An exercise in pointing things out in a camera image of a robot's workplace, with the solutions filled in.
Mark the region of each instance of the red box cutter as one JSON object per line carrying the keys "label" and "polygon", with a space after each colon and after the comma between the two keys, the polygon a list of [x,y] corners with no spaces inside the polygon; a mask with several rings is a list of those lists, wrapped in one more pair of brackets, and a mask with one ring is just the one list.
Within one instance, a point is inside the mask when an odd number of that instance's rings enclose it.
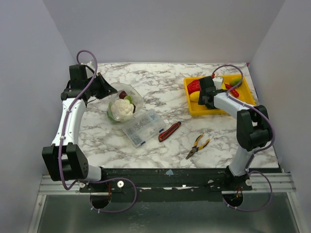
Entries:
{"label": "red box cutter", "polygon": [[163,142],[164,140],[166,140],[169,136],[172,135],[172,133],[174,133],[178,128],[179,126],[181,125],[181,122],[177,122],[175,124],[173,124],[167,131],[161,133],[159,135],[159,142]]}

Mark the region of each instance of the transparent bowl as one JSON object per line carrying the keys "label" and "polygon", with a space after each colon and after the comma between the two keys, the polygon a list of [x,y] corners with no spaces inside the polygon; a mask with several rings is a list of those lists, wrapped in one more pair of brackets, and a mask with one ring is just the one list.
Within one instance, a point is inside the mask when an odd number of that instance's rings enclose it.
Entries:
{"label": "transparent bowl", "polygon": [[[126,122],[131,120],[142,109],[144,105],[143,98],[131,85],[123,83],[112,83],[111,86],[117,89],[118,92],[117,94],[110,96],[107,109],[107,116],[109,120],[113,123]],[[113,111],[111,110],[111,107],[113,104],[115,104],[116,100],[120,100],[120,94],[123,91],[125,91],[126,94],[131,97],[131,100],[128,99],[128,101],[130,101],[131,104],[135,106],[135,111],[131,114],[123,115],[120,111],[116,110],[116,107],[113,108]]]}

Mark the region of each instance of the plastic container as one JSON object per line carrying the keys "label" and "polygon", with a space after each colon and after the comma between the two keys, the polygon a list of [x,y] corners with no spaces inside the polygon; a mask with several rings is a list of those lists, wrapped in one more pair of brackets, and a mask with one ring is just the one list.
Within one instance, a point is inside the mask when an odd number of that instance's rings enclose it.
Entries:
{"label": "plastic container", "polygon": [[[230,80],[233,78],[241,77],[240,74],[219,75],[219,76],[223,77],[223,79],[224,79],[223,85],[222,85],[222,89],[224,89],[224,90],[226,90],[225,83],[229,83]],[[205,105],[199,105],[196,102],[190,101],[189,93],[188,93],[188,89],[187,89],[188,84],[190,84],[193,80],[197,80],[197,79],[200,79],[203,77],[205,77],[205,76],[188,77],[188,78],[184,79],[184,86],[185,86],[185,91],[186,91],[186,95],[187,95],[187,102],[188,102],[190,115],[191,116],[202,116],[202,115],[226,114],[226,112],[224,110],[208,109]],[[252,104],[252,105],[256,105],[245,78],[243,79],[242,85],[239,86],[236,90],[239,93],[239,97],[238,97],[239,100],[244,101],[244,102],[249,103],[249,104]]]}
{"label": "plastic container", "polygon": [[[107,109],[108,118],[113,123],[125,122],[125,121],[131,120],[142,109],[143,98],[131,85],[127,85],[123,83],[112,83],[111,86],[117,89],[118,93],[110,96],[109,105]],[[119,111],[119,108],[116,107],[120,104],[119,96],[120,96],[120,93],[123,91],[126,92],[127,96],[130,96],[130,98],[125,97],[124,99],[128,98],[127,102],[135,106],[135,111],[132,112],[133,110],[131,110],[130,114],[127,114],[127,115],[123,115],[121,110]]]}
{"label": "plastic container", "polygon": [[122,131],[128,136],[135,147],[142,146],[150,138],[159,135],[166,124],[154,109],[148,110],[143,115],[128,122]]}

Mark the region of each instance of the marble table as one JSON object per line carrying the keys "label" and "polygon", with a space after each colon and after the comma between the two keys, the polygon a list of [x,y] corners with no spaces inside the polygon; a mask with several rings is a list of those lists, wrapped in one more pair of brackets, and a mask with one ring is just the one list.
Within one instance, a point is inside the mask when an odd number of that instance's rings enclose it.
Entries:
{"label": "marble table", "polygon": [[[124,63],[99,64],[99,71],[109,83],[132,85],[144,98],[144,110],[155,109],[168,129],[181,121],[181,127],[164,142],[157,137],[135,148],[122,132],[121,125],[111,124],[106,110],[108,100],[88,104],[83,116],[79,146],[93,166],[105,168],[224,168],[235,155],[236,120],[229,115],[192,117],[188,111],[183,79],[208,76],[221,64]],[[242,69],[256,102],[258,98],[245,63]],[[217,74],[237,74],[233,68],[222,68]],[[208,146],[186,160],[198,135]],[[256,155],[251,167],[278,167],[273,148]]]}

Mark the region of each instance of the yellow bin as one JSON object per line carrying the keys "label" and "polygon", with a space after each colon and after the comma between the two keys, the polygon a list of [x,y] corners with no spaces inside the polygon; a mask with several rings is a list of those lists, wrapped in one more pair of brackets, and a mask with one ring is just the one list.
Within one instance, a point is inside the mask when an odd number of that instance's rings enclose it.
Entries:
{"label": "yellow bin", "polygon": [[[223,77],[223,89],[225,88],[225,83],[229,84],[230,80],[236,77],[241,77],[240,74],[233,74],[233,75],[219,75],[220,77]],[[189,112],[191,116],[202,116],[202,115],[214,115],[214,114],[226,114],[224,110],[220,109],[208,109],[205,107],[205,105],[198,105],[198,103],[190,101],[189,99],[189,93],[187,86],[190,84],[193,80],[197,80],[200,78],[203,78],[205,76],[200,77],[188,77],[184,79],[184,85],[185,85],[185,91],[187,95],[187,102],[189,107]],[[249,90],[249,87],[247,85],[247,82],[245,78],[243,79],[243,83],[241,86],[239,86],[237,89],[237,92],[239,93],[238,99],[241,101],[244,101],[246,103],[255,105],[254,98]]]}

